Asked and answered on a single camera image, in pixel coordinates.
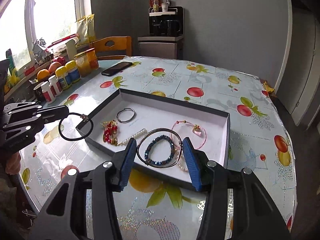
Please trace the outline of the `person's left hand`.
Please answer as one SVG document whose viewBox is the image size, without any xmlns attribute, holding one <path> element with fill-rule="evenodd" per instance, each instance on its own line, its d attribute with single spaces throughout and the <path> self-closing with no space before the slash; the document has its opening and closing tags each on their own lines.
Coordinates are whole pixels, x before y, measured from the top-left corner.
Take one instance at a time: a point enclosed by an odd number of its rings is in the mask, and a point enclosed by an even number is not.
<svg viewBox="0 0 320 240">
<path fill-rule="evenodd" d="M 9 175 L 16 175 L 21 169 L 21 155 L 19 152 L 13 154 L 6 163 L 5 172 Z"/>
</svg>

